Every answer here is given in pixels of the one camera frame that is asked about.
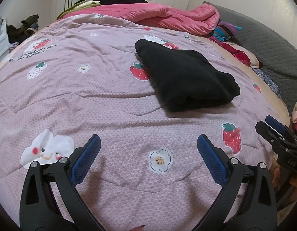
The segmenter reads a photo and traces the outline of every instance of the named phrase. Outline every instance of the white nightstand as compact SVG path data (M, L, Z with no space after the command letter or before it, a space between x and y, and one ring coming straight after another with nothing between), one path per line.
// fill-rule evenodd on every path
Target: white nightstand
M9 41L6 30L6 21L0 25L0 62L9 54Z

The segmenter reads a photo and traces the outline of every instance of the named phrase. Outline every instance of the silver screw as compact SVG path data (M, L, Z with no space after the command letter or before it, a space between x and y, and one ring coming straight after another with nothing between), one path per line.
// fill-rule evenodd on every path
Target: silver screw
M266 168L266 164L264 162L260 162L260 167L261 168Z
M60 163L64 164L64 163L66 163L66 161L67 161L67 158L66 157L60 158Z
M32 163L31 163L31 167L36 167L38 165L38 162L37 161L33 161Z
M236 158L231 158L230 161L231 161L231 163L234 164L234 165L235 165L235 164L238 164L238 160L237 160Z

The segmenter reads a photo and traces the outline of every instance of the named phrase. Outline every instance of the blue patterned cloth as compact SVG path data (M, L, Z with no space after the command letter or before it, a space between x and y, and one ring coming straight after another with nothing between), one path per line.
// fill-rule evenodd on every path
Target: blue patterned cloth
M271 88L271 90L281 98L281 91L278 85L270 79L265 73L260 69L253 69L253 71Z

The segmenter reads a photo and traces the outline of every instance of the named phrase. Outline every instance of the pink comforter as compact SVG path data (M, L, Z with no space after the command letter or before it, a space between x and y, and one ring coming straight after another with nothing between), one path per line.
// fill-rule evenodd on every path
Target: pink comforter
M101 14L126 19L137 24L207 35L217 26L219 12L209 4L192 11L182 11L156 3L102 5L69 13L63 18L81 14Z

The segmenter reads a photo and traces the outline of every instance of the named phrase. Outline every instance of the red strawberry print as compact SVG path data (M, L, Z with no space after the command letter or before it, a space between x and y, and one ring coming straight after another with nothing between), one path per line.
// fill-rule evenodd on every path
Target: red strawberry print
M51 40L44 40L42 41L40 44L38 44L37 46L33 47L33 49L40 49L43 46L46 46Z
M130 71L134 77L141 81L146 81L150 78L147 71L144 69L144 66L141 63L134 63L133 66L130 67Z
M241 129L228 122L222 126L224 127L222 134L225 145L232 148L236 155L241 150Z
M178 46L176 46L176 45L174 45L173 43L170 43L170 42L167 42L167 43L163 44L163 46L165 46L165 47L167 47L169 49L179 49Z
M253 84L253 87L261 93L261 89L256 83Z

